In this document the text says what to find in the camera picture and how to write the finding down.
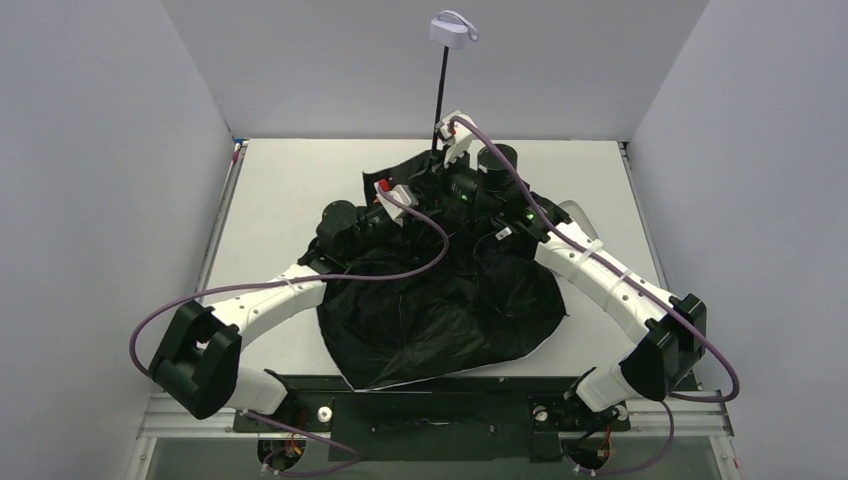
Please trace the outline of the purple umbrella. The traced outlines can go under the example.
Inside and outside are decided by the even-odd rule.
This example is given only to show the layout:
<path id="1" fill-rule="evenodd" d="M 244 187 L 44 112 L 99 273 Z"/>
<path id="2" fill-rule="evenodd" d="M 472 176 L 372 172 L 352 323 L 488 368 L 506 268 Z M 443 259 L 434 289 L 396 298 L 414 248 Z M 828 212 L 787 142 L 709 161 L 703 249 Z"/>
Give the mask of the purple umbrella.
<path id="1" fill-rule="evenodd" d="M 436 176 L 444 147 L 366 174 L 366 201 L 328 204 L 304 261 L 354 281 L 330 281 L 316 309 L 324 344 L 347 383 L 372 390 L 527 356 L 566 318 L 554 275 L 528 247 L 496 237 L 492 217 L 445 216 Z M 418 199 L 404 225 L 375 184 Z"/>

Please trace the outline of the purple umbrella case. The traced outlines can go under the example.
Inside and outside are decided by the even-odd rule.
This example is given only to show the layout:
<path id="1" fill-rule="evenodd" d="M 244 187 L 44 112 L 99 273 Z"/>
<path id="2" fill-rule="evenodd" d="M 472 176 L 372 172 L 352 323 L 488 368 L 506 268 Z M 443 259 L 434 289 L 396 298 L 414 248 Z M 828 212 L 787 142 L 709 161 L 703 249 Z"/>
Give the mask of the purple umbrella case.
<path id="1" fill-rule="evenodd" d="M 574 222 L 577 223 L 581 230 L 591 240 L 597 240 L 599 238 L 594 226 L 592 225 L 585 211 L 580 207 L 580 205 L 576 201 L 565 200 L 560 202 L 558 206 L 563 211 L 565 211 Z"/>

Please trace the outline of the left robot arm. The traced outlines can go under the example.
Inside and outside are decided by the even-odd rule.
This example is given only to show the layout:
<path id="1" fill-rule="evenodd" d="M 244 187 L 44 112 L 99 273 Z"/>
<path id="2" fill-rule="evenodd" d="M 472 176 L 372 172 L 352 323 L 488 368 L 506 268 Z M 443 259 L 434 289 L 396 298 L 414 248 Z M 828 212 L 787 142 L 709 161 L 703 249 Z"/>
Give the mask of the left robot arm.
<path id="1" fill-rule="evenodd" d="M 173 318 L 149 367 L 141 371 L 194 418 L 203 420 L 223 408 L 272 414 L 288 395 L 272 373 L 245 368 L 240 356 L 260 336 L 321 305 L 330 281 L 354 281 L 356 275 L 333 273 L 320 264 L 298 261 L 269 282 L 212 289 L 235 297 L 204 306 L 198 291 L 154 311 Z"/>

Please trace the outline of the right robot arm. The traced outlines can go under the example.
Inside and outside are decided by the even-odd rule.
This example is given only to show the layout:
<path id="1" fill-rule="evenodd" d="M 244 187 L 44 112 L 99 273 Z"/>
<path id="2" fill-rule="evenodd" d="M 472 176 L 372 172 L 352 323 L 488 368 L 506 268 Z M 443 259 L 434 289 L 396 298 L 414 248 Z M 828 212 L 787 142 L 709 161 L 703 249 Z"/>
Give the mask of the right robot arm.
<path id="1" fill-rule="evenodd" d="M 534 261 L 576 287 L 609 315 L 632 347 L 621 358 L 593 367 L 571 396 L 593 412 L 632 398 L 666 399 L 706 352 L 706 306 L 648 282 L 606 251 L 558 205 L 531 191 L 517 172 L 509 145 L 483 147 L 473 167 L 466 150 L 446 148 L 444 174 L 468 177 L 448 183 L 452 196 L 492 217 L 499 240 L 528 247 Z"/>

